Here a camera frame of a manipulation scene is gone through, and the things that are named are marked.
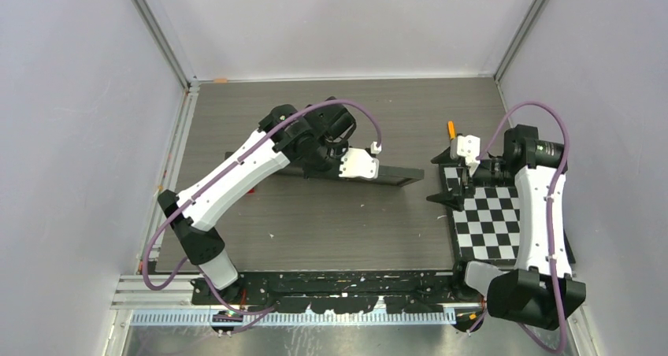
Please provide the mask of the black white checkerboard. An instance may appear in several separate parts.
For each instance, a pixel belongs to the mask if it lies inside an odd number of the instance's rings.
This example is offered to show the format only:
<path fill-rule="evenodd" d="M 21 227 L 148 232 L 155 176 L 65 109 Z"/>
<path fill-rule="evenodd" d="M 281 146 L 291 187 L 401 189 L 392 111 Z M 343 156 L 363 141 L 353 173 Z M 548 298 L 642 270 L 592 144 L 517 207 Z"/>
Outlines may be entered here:
<path fill-rule="evenodd" d="M 478 260 L 512 269 L 520 243 L 520 201 L 514 177 L 477 186 L 463 210 L 446 208 L 456 262 Z"/>

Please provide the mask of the black picture frame with photo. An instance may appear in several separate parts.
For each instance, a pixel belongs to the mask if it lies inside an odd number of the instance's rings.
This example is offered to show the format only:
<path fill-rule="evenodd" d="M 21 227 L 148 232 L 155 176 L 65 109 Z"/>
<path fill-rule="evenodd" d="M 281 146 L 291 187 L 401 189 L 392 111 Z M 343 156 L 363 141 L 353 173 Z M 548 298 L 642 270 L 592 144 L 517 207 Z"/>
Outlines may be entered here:
<path fill-rule="evenodd" d="M 301 161 L 295 161 L 288 167 L 276 172 L 276 175 L 282 176 L 299 176 L 304 179 L 318 179 L 318 180 L 337 180 L 349 181 L 368 184 L 388 185 L 393 187 L 404 187 L 409 184 L 417 183 L 425 178 L 425 171 L 423 169 L 405 168 L 390 165 L 380 165 L 378 177 L 374 180 L 366 180 L 363 178 L 343 178 L 339 177 L 336 171 L 305 172 L 302 168 Z"/>

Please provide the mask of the orange handled screwdriver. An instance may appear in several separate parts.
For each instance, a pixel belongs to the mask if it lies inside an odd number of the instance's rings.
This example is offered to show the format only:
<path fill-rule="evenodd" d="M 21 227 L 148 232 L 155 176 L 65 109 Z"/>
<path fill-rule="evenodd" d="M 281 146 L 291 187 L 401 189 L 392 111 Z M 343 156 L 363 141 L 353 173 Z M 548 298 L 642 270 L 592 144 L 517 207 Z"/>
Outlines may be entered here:
<path fill-rule="evenodd" d="M 447 122 L 447 131 L 448 131 L 448 136 L 450 141 L 456 139 L 457 137 L 457 132 L 456 132 L 456 127 L 454 121 L 448 121 Z"/>

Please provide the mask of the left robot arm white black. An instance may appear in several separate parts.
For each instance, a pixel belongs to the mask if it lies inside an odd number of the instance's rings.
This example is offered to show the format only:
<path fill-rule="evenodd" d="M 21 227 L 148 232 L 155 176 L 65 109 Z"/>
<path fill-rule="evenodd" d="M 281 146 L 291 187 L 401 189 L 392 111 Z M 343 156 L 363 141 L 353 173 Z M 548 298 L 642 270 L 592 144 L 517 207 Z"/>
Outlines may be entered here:
<path fill-rule="evenodd" d="M 239 272 L 230 258 L 217 222 L 252 188 L 294 161 L 329 171 L 339 169 L 356 122 L 349 109 L 359 104 L 330 97 L 298 110 L 290 104 L 273 107 L 246 141 L 200 181 L 179 191 L 165 190 L 157 202 L 165 216 L 157 235 L 171 228 L 185 257 L 224 304 L 241 294 Z"/>

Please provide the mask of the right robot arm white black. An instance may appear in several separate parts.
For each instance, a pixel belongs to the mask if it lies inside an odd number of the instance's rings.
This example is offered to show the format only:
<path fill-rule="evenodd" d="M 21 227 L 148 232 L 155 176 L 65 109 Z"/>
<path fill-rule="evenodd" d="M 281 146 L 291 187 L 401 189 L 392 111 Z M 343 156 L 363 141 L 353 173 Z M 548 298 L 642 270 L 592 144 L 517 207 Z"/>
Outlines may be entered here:
<path fill-rule="evenodd" d="M 478 160 L 480 149 L 478 137 L 451 133 L 432 160 L 443 190 L 429 201 L 449 209 L 462 253 L 450 291 L 485 299 L 493 317 L 555 330 L 586 298 L 563 231 L 564 147 L 520 124 L 504 132 L 501 155 Z"/>

